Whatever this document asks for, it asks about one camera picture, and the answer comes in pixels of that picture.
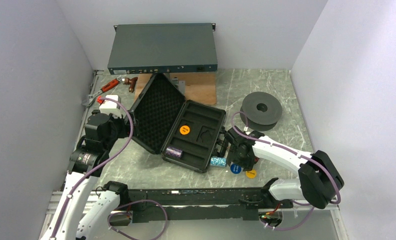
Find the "gray wall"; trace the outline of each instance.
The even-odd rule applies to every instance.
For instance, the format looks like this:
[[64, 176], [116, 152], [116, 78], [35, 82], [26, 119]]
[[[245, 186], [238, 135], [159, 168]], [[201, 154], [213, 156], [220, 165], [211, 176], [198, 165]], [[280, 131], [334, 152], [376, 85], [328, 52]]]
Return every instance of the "gray wall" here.
[[291, 69], [326, 2], [58, 0], [95, 69], [108, 65], [113, 25], [200, 22], [217, 23], [220, 68]]
[[343, 176], [350, 239], [396, 240], [396, 0], [329, 0], [292, 81], [314, 148]]
[[39, 237], [91, 80], [54, 0], [0, 1], [0, 240]]

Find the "orange round sticker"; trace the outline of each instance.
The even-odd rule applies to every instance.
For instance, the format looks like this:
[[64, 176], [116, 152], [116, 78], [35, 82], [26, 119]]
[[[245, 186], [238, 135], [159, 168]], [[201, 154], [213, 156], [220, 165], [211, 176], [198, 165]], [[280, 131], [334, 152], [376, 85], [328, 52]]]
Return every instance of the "orange round sticker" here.
[[245, 174], [246, 174], [246, 176], [248, 177], [248, 178], [254, 178], [254, 177], [256, 177], [257, 176], [257, 171], [255, 171], [254, 169], [253, 170], [251, 170], [251, 171], [246, 171], [245, 172]]
[[187, 126], [187, 125], [181, 126], [181, 127], [180, 127], [180, 133], [181, 133], [182, 135], [186, 135], [186, 134], [190, 133], [190, 127]]

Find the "wooden board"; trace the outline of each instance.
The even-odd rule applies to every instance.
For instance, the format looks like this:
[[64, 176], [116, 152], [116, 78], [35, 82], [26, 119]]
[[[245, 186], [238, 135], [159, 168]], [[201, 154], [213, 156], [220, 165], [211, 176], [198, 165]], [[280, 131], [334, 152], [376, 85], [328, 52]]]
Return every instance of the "wooden board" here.
[[[137, 99], [150, 77], [151, 74], [139, 75], [134, 91], [134, 100]], [[185, 81], [185, 96], [187, 100], [207, 105], [215, 105], [217, 103], [215, 73], [171, 73], [170, 77], [177, 77], [180, 81]]]

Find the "marble table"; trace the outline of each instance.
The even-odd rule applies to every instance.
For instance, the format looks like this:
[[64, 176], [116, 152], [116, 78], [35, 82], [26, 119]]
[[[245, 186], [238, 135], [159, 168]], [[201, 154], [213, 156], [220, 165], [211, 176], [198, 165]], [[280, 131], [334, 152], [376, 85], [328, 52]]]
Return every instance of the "marble table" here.
[[[97, 82], [103, 86], [117, 75], [104, 72]], [[216, 108], [227, 112], [226, 129], [230, 129], [230, 118], [239, 111], [242, 100], [251, 92], [267, 92], [281, 103], [283, 115], [277, 125], [264, 132], [282, 144], [303, 151], [312, 151], [308, 133], [298, 106], [296, 95], [286, 69], [219, 69], [216, 74], [217, 105]], [[134, 94], [128, 92], [128, 85], [119, 84], [109, 95], [119, 95], [127, 109], [134, 102]], [[98, 109], [94, 103], [89, 109]], [[244, 124], [237, 116], [234, 123], [243, 129]], [[110, 155], [125, 143], [119, 139]], [[246, 177], [244, 172], [233, 174], [229, 167], [210, 166], [207, 173], [197, 173], [187, 168], [162, 160], [160, 155], [148, 153], [134, 141], [112, 162], [104, 167], [97, 186], [107, 181], [125, 183], [130, 189], [165, 189], [165, 188], [233, 188], [261, 187], [274, 177], [282, 179], [296, 176], [286, 169], [261, 159], [255, 166], [257, 176]]]

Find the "spool hole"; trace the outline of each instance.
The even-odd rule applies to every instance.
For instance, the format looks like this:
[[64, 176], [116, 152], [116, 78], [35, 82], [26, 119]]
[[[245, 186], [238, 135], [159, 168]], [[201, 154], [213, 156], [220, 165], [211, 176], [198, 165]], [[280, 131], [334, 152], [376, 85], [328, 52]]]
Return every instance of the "spool hole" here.
[[259, 103], [259, 104], [257, 104], [257, 110], [259, 110], [260, 112], [266, 112], [267, 111], [267, 105], [265, 105], [263, 103]]

